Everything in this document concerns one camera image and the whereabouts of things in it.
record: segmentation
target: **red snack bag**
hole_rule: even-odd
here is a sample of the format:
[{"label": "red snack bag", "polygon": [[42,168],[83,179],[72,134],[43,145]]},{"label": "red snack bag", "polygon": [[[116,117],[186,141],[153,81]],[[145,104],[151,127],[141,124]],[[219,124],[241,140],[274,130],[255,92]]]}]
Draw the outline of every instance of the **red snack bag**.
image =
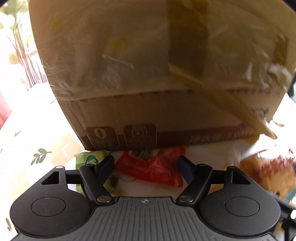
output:
[{"label": "red snack bag", "polygon": [[177,160],[185,153],[184,147],[125,151],[116,162],[115,169],[139,180],[182,187]]}]

